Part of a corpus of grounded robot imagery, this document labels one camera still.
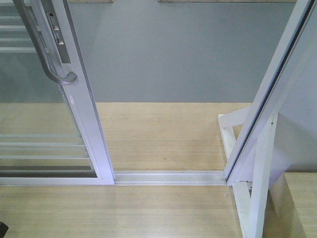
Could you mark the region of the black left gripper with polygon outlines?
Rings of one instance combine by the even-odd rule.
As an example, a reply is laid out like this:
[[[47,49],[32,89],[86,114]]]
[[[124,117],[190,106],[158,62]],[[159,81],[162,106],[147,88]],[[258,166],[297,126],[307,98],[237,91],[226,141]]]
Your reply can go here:
[[[4,238],[6,232],[8,231],[8,225],[0,222],[0,238]]]

